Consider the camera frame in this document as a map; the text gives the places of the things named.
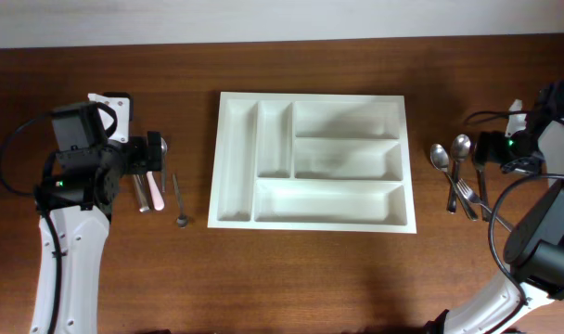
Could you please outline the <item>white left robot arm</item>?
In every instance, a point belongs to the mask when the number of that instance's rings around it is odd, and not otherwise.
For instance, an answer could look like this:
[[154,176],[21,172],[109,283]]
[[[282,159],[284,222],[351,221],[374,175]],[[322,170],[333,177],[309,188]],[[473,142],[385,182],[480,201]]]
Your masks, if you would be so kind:
[[58,150],[34,188],[42,259],[32,333],[94,333],[102,252],[125,175],[162,168],[161,136],[131,136],[127,96],[52,110]]

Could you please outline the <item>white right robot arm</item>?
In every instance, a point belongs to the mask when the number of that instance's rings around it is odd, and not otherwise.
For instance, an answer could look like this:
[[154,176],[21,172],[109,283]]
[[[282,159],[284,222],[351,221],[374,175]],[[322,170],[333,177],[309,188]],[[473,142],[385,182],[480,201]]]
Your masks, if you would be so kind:
[[[529,312],[564,300],[564,81],[539,92],[529,110],[512,105],[508,111],[477,111],[467,124],[508,120],[504,132],[483,132],[472,159],[477,168],[496,163],[502,173],[521,173],[494,204],[462,179],[455,179],[455,154],[435,144],[433,167],[443,172],[462,205],[476,204],[488,224],[489,250],[497,274],[472,300],[444,310],[429,321],[426,333],[511,333]],[[511,224],[499,212],[506,198],[520,186],[545,180],[548,189],[522,219]]]

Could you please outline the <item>steel fork straight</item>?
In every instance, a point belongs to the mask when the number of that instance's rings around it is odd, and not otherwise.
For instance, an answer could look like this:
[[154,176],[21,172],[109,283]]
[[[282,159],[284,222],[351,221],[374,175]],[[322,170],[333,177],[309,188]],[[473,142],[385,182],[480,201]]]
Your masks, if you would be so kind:
[[476,170],[482,203],[488,205],[488,195],[487,195],[486,178],[485,178],[485,164],[476,159],[473,159],[472,162]]

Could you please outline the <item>steel tablespoon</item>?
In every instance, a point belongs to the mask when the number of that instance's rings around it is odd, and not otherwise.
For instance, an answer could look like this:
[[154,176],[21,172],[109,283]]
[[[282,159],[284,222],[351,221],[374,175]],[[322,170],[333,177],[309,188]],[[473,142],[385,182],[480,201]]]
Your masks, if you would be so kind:
[[[456,182],[459,177],[460,163],[465,161],[470,152],[471,141],[467,135],[458,135],[450,148],[450,157],[454,160],[453,168],[451,171],[452,179]],[[456,212],[457,193],[456,188],[451,187],[449,199],[447,204],[447,211],[449,213]]]
[[450,192],[449,192],[449,199],[448,199],[448,207],[453,207],[453,201],[458,202],[462,206],[467,218],[471,221],[477,221],[479,216],[475,213],[475,211],[469,206],[466,199],[463,198],[456,187],[455,181],[449,171],[449,167],[451,165],[450,158],[446,150],[441,144],[433,144],[430,148],[430,161],[433,167],[441,172],[444,173],[446,179],[450,183]]

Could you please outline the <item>steel fork angled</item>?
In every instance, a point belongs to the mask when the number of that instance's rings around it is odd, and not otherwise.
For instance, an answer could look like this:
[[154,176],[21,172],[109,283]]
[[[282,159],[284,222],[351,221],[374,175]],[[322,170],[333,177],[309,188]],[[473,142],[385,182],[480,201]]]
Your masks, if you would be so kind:
[[[483,220],[488,222],[493,212],[488,205],[482,203],[481,197],[463,179],[459,179],[455,186],[467,202],[481,207]],[[496,215],[495,220],[507,231],[511,232],[513,230],[513,225],[500,215]]]

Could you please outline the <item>steel tongs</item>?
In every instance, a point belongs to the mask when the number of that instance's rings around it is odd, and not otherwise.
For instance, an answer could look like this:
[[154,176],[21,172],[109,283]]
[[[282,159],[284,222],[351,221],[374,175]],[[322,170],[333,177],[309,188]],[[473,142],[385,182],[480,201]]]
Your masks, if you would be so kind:
[[144,189],[144,183],[142,178],[139,174],[132,175],[134,188],[135,188],[135,196],[138,202],[139,211],[140,212],[149,212],[150,207],[147,201],[146,191]]

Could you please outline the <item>pink plastic knife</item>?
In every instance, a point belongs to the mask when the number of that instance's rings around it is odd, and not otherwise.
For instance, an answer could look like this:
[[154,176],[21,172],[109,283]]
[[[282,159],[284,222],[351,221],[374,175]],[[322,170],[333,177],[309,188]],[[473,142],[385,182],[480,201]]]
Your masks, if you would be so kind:
[[153,172],[148,171],[146,173],[148,189],[152,199],[153,208],[155,211],[162,211],[165,207],[163,197],[160,193],[159,187],[156,180],[153,177]]

